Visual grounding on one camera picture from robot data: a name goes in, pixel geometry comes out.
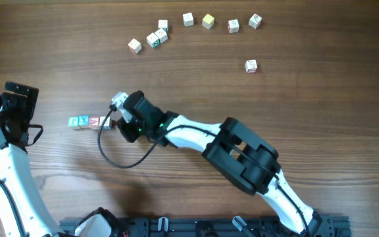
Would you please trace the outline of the blue H letter block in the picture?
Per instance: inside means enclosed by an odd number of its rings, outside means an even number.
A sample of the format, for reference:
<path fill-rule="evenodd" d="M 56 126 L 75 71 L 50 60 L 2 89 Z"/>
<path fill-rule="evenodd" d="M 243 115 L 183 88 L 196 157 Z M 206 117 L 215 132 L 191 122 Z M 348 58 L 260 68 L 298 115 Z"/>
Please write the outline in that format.
<path fill-rule="evenodd" d="M 99 117 L 99 127 L 105 130 L 112 128 L 112 120 L 110 117 Z"/>

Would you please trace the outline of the red A letter block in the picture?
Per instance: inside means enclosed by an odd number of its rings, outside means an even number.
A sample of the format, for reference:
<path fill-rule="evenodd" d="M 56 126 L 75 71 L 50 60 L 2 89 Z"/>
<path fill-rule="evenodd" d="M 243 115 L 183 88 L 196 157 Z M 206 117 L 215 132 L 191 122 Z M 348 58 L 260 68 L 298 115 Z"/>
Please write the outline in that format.
<path fill-rule="evenodd" d="M 92 130 L 100 129 L 100 117 L 90 117 L 89 118 L 89 128 Z"/>

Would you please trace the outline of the blue X letter block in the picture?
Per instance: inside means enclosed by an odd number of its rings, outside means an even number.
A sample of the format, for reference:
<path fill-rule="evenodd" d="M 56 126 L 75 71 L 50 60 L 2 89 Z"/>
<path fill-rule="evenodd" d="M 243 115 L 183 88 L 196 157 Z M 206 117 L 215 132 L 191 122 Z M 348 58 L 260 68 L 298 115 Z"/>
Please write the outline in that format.
<path fill-rule="evenodd" d="M 88 128 L 89 127 L 89 115 L 78 116 L 78 126 L 80 128 Z"/>

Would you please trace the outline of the green J letter block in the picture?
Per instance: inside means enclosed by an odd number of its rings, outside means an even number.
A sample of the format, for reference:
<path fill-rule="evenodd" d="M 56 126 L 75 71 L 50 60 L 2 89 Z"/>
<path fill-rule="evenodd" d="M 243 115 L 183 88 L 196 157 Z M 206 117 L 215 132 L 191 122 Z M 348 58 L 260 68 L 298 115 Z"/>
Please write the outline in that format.
<path fill-rule="evenodd" d="M 68 127 L 74 130 L 80 129 L 80 126 L 78 125 L 78 117 L 69 117 Z"/>

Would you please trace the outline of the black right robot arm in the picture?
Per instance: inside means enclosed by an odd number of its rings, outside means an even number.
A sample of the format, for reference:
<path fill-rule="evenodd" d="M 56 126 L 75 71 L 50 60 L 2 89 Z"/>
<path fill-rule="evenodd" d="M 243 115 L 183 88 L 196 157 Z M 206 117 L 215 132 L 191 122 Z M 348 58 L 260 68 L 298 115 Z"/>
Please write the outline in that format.
<path fill-rule="evenodd" d="M 111 108 L 120 111 L 117 125 L 128 142 L 145 136 L 154 146 L 199 151 L 236 188 L 250 196 L 261 196 L 288 230 L 298 236 L 317 232 L 320 219 L 288 184 L 278 152 L 239 120 L 228 117 L 216 124 L 196 122 L 161 111 L 141 91 L 116 94 Z"/>

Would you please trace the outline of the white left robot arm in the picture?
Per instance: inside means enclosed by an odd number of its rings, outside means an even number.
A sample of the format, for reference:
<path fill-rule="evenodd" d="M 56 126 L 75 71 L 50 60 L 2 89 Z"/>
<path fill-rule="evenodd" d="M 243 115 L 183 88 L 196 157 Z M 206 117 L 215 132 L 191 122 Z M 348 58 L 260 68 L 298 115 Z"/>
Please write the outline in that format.
<path fill-rule="evenodd" d="M 63 230 L 49 214 L 26 150 L 38 93 L 14 82 L 7 82 L 0 93 L 0 219 L 6 236 L 122 236 L 116 217 L 101 207 L 72 230 Z"/>

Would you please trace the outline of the red M letter block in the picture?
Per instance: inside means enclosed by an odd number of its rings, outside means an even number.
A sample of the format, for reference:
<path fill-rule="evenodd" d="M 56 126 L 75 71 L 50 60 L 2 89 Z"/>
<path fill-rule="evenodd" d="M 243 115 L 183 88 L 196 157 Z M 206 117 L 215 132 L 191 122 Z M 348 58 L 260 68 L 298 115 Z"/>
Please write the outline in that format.
<path fill-rule="evenodd" d="M 138 40 L 136 40 L 135 38 L 133 38 L 128 43 L 128 47 L 129 47 L 130 51 L 133 52 L 133 53 L 135 53 L 135 54 L 138 54 L 142 50 L 141 43 Z"/>

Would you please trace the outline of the green N letter block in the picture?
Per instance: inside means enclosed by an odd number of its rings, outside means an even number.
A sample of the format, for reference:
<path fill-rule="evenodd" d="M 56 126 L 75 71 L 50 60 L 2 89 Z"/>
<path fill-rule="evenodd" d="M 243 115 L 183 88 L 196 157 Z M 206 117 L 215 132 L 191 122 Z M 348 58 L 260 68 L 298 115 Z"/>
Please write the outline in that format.
<path fill-rule="evenodd" d="M 149 46 L 152 48 L 156 48 L 160 44 L 160 39 L 154 32 L 150 33 L 146 39 Z"/>

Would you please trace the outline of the white O green block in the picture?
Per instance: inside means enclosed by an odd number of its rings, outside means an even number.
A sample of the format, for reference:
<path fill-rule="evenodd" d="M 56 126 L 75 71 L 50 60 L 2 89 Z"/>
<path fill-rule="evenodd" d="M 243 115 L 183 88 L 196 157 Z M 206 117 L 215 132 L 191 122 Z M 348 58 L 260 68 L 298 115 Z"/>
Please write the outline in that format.
<path fill-rule="evenodd" d="M 160 43 L 164 43 L 168 39 L 168 34 L 163 28 L 155 31 L 155 35 L 159 38 Z"/>

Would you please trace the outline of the white Z letter block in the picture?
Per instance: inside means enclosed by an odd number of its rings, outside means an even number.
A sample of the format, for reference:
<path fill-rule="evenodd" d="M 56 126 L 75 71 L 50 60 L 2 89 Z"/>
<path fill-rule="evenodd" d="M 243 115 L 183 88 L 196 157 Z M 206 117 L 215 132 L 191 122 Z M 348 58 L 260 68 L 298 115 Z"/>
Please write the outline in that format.
<path fill-rule="evenodd" d="M 160 19 L 158 21 L 158 28 L 163 29 L 166 33 L 168 33 L 168 20 Z"/>

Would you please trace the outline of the blue P letter block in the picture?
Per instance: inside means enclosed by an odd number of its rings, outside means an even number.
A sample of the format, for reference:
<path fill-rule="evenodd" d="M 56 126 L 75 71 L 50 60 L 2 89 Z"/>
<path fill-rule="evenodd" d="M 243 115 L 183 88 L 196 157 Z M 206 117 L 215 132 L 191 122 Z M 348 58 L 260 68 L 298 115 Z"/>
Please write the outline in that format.
<path fill-rule="evenodd" d="M 183 16 L 183 23 L 185 27 L 193 26 L 194 19 L 193 19 L 192 13 L 185 13 L 182 16 Z"/>

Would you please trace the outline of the yellow topped letter block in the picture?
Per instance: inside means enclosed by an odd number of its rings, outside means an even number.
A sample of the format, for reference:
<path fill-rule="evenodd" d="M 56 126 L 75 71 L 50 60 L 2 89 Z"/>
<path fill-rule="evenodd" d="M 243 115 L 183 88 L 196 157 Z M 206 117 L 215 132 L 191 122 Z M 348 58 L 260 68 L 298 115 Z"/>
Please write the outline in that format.
<path fill-rule="evenodd" d="M 215 18 L 210 14 L 206 14 L 202 19 L 202 26 L 205 27 L 206 29 L 211 29 L 214 23 L 215 23 Z"/>

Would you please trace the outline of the red I letter block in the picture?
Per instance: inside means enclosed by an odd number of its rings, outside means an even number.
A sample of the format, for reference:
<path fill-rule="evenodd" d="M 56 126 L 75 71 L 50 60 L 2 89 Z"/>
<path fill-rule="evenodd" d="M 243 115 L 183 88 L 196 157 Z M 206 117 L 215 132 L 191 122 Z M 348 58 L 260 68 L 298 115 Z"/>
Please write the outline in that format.
<path fill-rule="evenodd" d="M 255 59 L 245 62 L 245 71 L 247 74 L 253 74 L 258 71 L 257 61 Z"/>

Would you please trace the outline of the red Q letter block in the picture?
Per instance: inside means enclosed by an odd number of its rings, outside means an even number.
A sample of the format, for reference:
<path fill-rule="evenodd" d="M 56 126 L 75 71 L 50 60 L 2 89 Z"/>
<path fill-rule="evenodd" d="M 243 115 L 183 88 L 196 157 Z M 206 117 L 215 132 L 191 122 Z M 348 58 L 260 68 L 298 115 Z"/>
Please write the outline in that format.
<path fill-rule="evenodd" d="M 239 31 L 240 25 L 238 19 L 233 19 L 228 21 L 228 31 L 230 34 L 236 33 Z"/>

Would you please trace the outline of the white K letter block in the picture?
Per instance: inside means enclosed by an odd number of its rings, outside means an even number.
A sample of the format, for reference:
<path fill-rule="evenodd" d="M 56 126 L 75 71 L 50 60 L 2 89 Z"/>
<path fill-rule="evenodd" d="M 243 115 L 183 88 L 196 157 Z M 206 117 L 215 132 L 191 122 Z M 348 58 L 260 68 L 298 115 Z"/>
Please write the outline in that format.
<path fill-rule="evenodd" d="M 250 26 L 250 27 L 252 27 L 253 29 L 257 29 L 259 26 L 260 26 L 260 24 L 261 24 L 261 22 L 262 22 L 262 17 L 261 16 L 259 16 L 258 14 L 256 14 L 256 13 L 254 13 L 252 16 L 251 16 L 251 18 L 249 19 L 249 22 L 248 22 L 248 25 Z"/>

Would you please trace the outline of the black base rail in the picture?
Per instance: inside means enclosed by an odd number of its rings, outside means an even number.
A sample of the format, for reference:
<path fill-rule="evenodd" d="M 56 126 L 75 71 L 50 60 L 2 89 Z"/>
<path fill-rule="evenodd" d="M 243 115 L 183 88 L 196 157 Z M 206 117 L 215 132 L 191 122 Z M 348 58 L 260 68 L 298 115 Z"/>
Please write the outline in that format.
<path fill-rule="evenodd" d="M 159 226 L 158 219 L 119 218 L 125 226 L 123 236 L 295 236 L 284 227 L 277 217 L 244 219 L 245 227 L 239 230 L 231 219 L 168 219 Z M 312 236 L 351 237 L 352 231 L 348 217 L 323 215 L 321 225 L 310 227 Z"/>

